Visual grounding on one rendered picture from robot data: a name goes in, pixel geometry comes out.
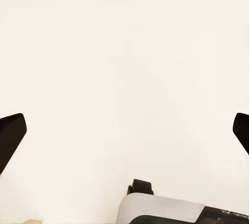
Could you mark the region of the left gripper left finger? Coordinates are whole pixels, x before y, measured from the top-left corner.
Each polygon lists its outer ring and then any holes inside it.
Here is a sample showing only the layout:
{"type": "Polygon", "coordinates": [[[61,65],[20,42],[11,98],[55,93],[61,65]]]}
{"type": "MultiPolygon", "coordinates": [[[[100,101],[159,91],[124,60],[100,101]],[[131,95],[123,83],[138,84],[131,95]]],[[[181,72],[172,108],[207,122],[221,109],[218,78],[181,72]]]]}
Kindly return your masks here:
{"type": "Polygon", "coordinates": [[[0,118],[0,175],[27,133],[22,113],[0,118]]]}

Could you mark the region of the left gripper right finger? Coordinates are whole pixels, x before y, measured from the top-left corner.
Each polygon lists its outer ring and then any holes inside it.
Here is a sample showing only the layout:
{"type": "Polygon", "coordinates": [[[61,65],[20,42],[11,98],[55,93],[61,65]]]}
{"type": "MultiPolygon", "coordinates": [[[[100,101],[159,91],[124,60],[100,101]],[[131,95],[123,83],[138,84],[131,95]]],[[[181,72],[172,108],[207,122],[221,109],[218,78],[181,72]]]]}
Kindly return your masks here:
{"type": "Polygon", "coordinates": [[[249,155],[249,115],[237,113],[232,130],[249,155]]]}

